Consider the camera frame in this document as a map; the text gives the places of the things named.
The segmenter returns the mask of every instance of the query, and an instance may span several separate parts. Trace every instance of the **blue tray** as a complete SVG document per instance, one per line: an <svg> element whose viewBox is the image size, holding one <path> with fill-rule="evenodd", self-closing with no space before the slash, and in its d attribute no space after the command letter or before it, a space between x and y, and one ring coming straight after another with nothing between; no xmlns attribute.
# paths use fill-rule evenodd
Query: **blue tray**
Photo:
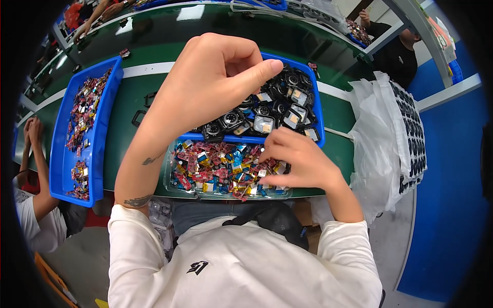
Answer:
<svg viewBox="0 0 493 308"><path fill-rule="evenodd" d="M143 11L145 9L151 8L151 7L157 7L160 5L165 5L168 4L168 0L154 0L151 2L144 3L142 5L136 6L135 11Z"/></svg>
<svg viewBox="0 0 493 308"><path fill-rule="evenodd" d="M103 160L105 157L106 132L108 130L111 107L123 77L121 62L121 57L117 56L86 68L70 79L58 111L53 140L51 141L50 193L55 198L85 207L93 207L97 200L103 198ZM65 147L70 112L73 108L73 98L77 94L79 86L87 80L87 77L102 77L110 67L113 67L113 71L103 90L96 118L94 119L94 126L84 134L84 140L86 138L89 139L91 145L83 149L80 157L77 157L76 152L70 152ZM77 160L82 161L83 159L85 159L89 168L88 201L66 195L68 191L73 190L75 183L71 178L71 170Z"/></svg>
<svg viewBox="0 0 493 308"><path fill-rule="evenodd" d="M365 44L363 44L362 42L360 42L358 39L356 39L356 37L354 37L351 33L349 33L347 35L347 37L355 44L358 44L360 47L362 48L366 48L368 46L366 46Z"/></svg>
<svg viewBox="0 0 493 308"><path fill-rule="evenodd" d="M452 84L456 84L464 80L462 76L462 70L460 69L457 60L453 60L449 63L450 70L452 71Z"/></svg>
<svg viewBox="0 0 493 308"><path fill-rule="evenodd" d="M218 2L231 2L231 0L215 0L215 1L218 1ZM251 4L253 6L264 7L264 6L261 6L260 4L254 2L252 0L235 0L235 3L238 3L238 4L242 4L242 2ZM287 2L285 0L281 0L281 4L276 4L276 5L269 4L269 3L264 3L264 2L262 2L262 4L265 4L267 7L271 8L273 10L276 10L276 11L287 11Z"/></svg>
<svg viewBox="0 0 493 308"><path fill-rule="evenodd" d="M317 116L317 120L318 120L318 122L314 125L314 127L317 129L318 134L320 135L320 140L317 141L317 145L319 147L323 147L323 145L325 144L325 130L323 125L322 105L320 103L320 95L318 94L317 78L315 77L315 73L313 72L313 70L309 68L308 65L293 61L291 59L268 54L266 52L261 52L261 54L264 60L267 59L281 60L284 63L288 63L292 68L297 68L310 76L310 80L312 81L313 84L313 93L315 95L313 112L315 116ZM180 139L204 140L204 136L202 136L202 134L197 134L197 133L184 133L183 135L180 136ZM224 142L247 142L247 143L263 144L265 142L265 138L225 135Z"/></svg>

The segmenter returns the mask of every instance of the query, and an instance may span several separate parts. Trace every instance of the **black t-shirt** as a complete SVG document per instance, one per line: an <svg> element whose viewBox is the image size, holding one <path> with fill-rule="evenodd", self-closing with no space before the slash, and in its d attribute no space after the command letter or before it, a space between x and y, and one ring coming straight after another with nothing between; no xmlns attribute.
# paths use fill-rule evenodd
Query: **black t-shirt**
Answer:
<svg viewBox="0 0 493 308"><path fill-rule="evenodd" d="M390 26L382 23L371 22L366 27L366 32L374 36L374 40L390 29ZM377 70L387 73L389 77L401 87L407 89L413 81L418 69L418 61L414 50L409 50L402 44L399 36L396 36L387 45L373 55L373 65Z"/></svg>

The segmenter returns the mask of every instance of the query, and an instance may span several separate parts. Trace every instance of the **white sweatshirt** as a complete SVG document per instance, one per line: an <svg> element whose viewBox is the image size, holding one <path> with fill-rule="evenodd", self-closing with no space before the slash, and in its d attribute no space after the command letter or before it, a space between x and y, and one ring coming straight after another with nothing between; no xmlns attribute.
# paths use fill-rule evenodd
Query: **white sweatshirt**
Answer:
<svg viewBox="0 0 493 308"><path fill-rule="evenodd" d="M108 223L110 307L378 307L366 222L327 222L318 254L255 221L211 219L179 237L168 263L149 219L115 205Z"/></svg>

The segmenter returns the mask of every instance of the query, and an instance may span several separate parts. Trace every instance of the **forearm tattoo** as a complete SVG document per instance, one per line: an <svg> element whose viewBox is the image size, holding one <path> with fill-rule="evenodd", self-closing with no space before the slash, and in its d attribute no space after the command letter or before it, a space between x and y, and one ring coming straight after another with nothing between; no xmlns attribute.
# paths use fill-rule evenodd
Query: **forearm tattoo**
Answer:
<svg viewBox="0 0 493 308"><path fill-rule="evenodd" d="M149 200L151 200L151 198L152 198L152 194L147 195L145 197L125 200L123 203L130 205L132 207L143 207L144 205L146 205L149 202Z"/></svg>
<svg viewBox="0 0 493 308"><path fill-rule="evenodd" d="M156 159L157 159L157 157L156 157L156 158L154 158L154 159L151 159L150 157L147 157L147 158L144 160L144 162L143 162L142 164L143 164L144 166L145 166L145 165L152 164L152 163L154 163L154 161L155 161Z"/></svg>
<svg viewBox="0 0 493 308"><path fill-rule="evenodd" d="M149 164L154 163L154 161L155 161L156 159L160 158L161 156L163 156L163 154L164 154L164 153L165 153L165 152L161 153L161 155L159 155L158 157L156 157L156 158L154 158L154 159L152 159L152 158L150 158L150 157L147 157L147 158L144 160L144 162L142 163L142 165L143 165L143 166L146 166L146 165L149 165Z"/></svg>

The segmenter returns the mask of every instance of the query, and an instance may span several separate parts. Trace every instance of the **concrete floor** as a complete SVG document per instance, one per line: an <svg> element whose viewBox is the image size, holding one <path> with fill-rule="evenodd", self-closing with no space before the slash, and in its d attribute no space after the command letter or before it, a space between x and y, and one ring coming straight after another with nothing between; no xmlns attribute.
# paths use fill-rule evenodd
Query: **concrete floor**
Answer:
<svg viewBox="0 0 493 308"><path fill-rule="evenodd" d="M370 226L370 244L380 281L386 292L383 308L441 308L433 302L395 291L409 245L413 221L414 194L408 193L396 205L395 212L384 212Z"/></svg>
<svg viewBox="0 0 493 308"><path fill-rule="evenodd" d="M384 308L441 308L432 302L394 291L406 258L413 219L413 194L385 212L370 227L370 243L386 298ZM109 286L109 238L107 228L85 228L55 252L43 255L65 281L81 308L97 308L94 300L107 300Z"/></svg>

